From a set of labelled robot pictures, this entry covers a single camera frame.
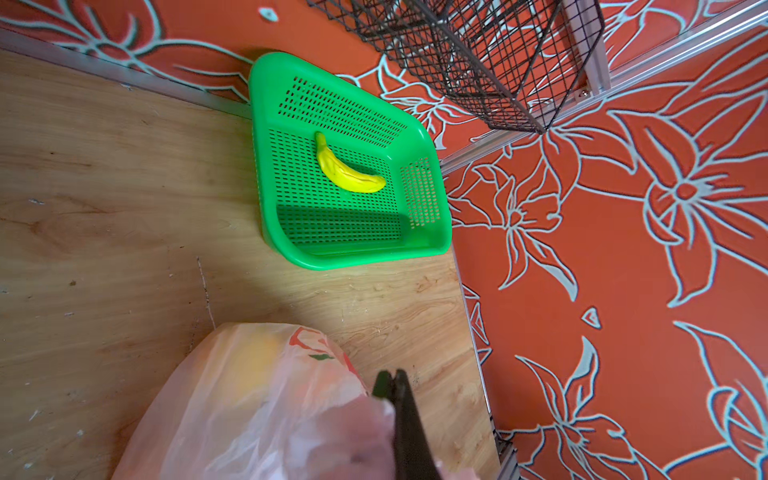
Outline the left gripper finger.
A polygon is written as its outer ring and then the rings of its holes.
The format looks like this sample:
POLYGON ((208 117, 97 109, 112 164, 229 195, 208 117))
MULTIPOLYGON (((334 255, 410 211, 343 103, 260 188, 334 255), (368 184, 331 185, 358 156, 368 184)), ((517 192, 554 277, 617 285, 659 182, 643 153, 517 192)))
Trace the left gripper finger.
POLYGON ((440 480, 432 457, 407 373, 398 369, 378 373, 373 396, 388 400, 394 407, 393 453, 398 480, 440 480))

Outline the pink plastic bag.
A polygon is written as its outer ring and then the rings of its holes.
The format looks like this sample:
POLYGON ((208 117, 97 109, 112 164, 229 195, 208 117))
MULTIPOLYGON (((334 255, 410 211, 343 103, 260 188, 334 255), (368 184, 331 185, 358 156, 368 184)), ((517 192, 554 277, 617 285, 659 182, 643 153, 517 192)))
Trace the pink plastic bag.
MULTIPOLYGON (((172 373, 114 477, 396 479, 395 411, 373 387, 318 330, 224 325, 172 373)), ((433 459, 441 479, 475 477, 433 459)))

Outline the yellow banana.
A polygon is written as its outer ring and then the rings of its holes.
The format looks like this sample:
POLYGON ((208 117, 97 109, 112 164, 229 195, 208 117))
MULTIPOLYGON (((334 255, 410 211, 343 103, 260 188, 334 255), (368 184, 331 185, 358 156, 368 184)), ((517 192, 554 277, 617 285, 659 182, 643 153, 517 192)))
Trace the yellow banana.
POLYGON ((314 135, 316 157, 323 174, 337 187, 353 192, 372 194, 383 190, 386 180, 377 175, 364 174, 339 160, 321 132, 314 135))

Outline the green plastic basket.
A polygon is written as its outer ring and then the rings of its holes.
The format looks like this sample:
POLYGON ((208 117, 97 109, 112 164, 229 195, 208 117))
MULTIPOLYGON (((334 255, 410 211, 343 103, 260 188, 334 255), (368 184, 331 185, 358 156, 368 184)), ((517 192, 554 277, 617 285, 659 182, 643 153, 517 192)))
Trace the green plastic basket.
POLYGON ((449 249, 437 152, 413 116, 283 52, 249 88, 261 229, 285 259, 331 270, 449 249))

